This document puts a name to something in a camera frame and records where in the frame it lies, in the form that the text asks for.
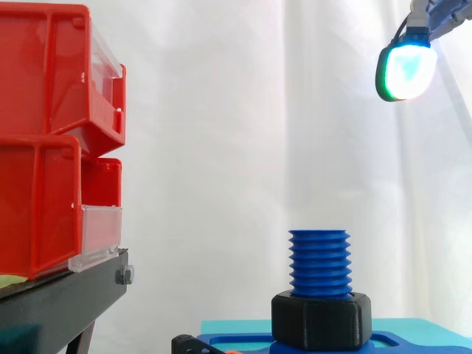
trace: bolt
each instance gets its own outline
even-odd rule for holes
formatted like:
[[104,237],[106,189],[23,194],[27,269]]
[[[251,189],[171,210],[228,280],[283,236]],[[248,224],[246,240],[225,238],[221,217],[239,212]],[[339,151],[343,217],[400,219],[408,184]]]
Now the bolt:
[[370,299],[352,292],[343,230],[291,231],[291,291],[272,299],[272,336],[277,345],[308,352],[359,350],[372,335]]
[[294,280],[292,294],[318,299],[349,299],[353,288],[349,286],[351,263],[344,230],[296,230],[290,231],[294,253],[290,274]]
[[124,265],[121,268],[121,283],[123,285],[133,284],[134,267],[132,265]]

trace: red storage bin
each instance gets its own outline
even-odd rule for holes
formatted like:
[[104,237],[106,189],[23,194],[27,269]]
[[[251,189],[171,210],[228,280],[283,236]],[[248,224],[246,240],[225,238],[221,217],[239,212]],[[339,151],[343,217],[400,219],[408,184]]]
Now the red storage bin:
[[69,134],[98,157],[125,144],[125,68],[89,9],[0,2],[0,135]]
[[34,279],[117,255],[121,163],[81,155],[73,136],[0,137],[0,274]]

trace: green light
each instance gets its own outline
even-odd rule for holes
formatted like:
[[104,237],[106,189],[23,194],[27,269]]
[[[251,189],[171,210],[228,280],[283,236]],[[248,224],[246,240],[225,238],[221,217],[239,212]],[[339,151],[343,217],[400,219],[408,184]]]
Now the green light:
[[398,100],[422,94],[433,80],[437,54],[427,46],[398,46],[386,62],[385,86]]

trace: bolt thread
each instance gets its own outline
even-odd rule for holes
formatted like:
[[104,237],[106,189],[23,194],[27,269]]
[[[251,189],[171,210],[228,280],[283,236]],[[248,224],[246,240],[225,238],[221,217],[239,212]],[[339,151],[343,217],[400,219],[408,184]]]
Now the bolt thread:
[[349,286],[351,272],[347,259],[350,255],[343,230],[295,230],[290,231],[293,254],[290,265],[294,278],[292,294],[320,299],[348,299],[353,288]]

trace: white backdrop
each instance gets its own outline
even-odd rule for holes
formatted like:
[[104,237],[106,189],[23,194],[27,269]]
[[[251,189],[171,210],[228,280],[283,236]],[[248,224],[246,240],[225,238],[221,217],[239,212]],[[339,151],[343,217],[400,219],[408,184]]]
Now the white backdrop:
[[165,353],[202,319],[269,318],[295,228],[348,230],[374,316],[472,336],[472,25],[442,41],[428,94],[384,103],[378,53],[409,2],[83,2],[128,67],[112,155],[136,268],[92,354]]

